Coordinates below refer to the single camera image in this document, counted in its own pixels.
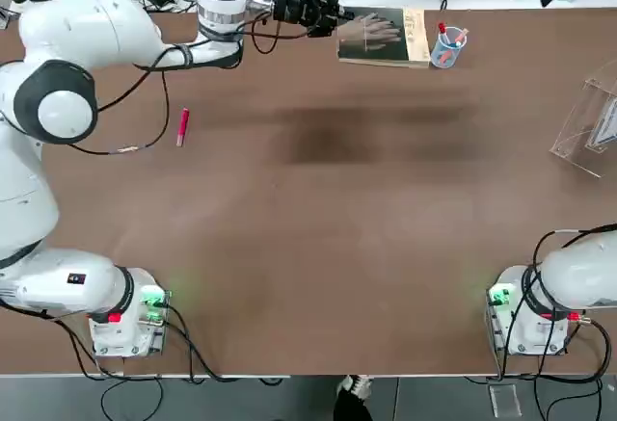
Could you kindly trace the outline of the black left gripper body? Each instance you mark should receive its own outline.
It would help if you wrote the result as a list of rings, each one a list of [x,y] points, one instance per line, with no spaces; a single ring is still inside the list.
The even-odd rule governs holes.
[[[290,24],[306,24],[305,16],[310,0],[275,0],[273,17]]]

